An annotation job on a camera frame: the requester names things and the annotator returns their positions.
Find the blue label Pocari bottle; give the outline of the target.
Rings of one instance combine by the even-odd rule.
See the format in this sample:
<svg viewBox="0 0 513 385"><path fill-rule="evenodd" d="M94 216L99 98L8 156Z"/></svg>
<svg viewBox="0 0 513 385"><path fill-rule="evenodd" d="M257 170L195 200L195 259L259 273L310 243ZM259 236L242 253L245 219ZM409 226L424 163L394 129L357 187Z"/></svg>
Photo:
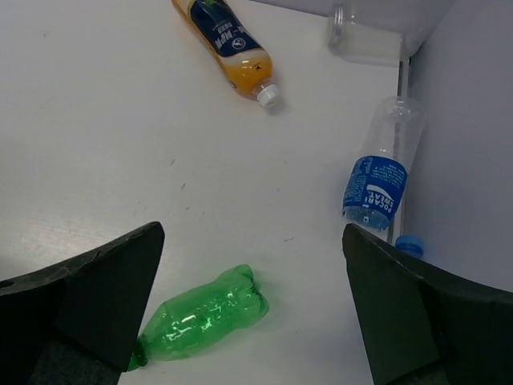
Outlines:
<svg viewBox="0 0 513 385"><path fill-rule="evenodd" d="M380 102L341 201L347 221L377 232L390 227L425 126L426 113L417 100L391 96Z"/></svg>

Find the orange juice bottle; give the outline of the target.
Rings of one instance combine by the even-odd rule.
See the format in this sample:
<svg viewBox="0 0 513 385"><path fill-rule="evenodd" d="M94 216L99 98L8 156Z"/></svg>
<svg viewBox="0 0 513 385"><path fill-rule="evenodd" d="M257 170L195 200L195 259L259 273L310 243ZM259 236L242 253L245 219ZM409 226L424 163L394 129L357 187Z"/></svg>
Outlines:
<svg viewBox="0 0 513 385"><path fill-rule="evenodd" d="M174 1L180 16L211 50L231 87L269 111L281 101L273 61L225 1Z"/></svg>

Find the green plastic bottle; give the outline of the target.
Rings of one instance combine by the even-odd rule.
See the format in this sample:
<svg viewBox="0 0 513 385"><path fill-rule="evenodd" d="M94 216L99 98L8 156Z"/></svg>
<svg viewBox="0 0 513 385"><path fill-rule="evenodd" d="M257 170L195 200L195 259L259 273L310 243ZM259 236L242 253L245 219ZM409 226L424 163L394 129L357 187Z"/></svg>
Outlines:
<svg viewBox="0 0 513 385"><path fill-rule="evenodd" d="M127 369L192 357L259 322L269 312L260 289L251 267L243 264L162 302L136 339Z"/></svg>

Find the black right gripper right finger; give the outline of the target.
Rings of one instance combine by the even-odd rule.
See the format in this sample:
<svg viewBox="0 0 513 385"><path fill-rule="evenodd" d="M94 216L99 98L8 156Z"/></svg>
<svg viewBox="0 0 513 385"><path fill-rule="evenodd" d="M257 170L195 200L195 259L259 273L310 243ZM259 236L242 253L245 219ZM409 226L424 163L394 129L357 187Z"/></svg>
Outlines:
<svg viewBox="0 0 513 385"><path fill-rule="evenodd" d="M510 384L512 294L349 224L346 271L376 384Z"/></svg>

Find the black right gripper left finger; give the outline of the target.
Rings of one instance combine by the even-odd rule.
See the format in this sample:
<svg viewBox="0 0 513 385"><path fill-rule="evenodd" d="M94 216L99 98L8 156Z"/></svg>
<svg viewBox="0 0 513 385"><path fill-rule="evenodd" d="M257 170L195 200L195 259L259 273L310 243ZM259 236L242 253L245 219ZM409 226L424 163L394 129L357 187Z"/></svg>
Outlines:
<svg viewBox="0 0 513 385"><path fill-rule="evenodd" d="M116 384L127 371L164 247L147 223L1 282L3 384Z"/></svg>

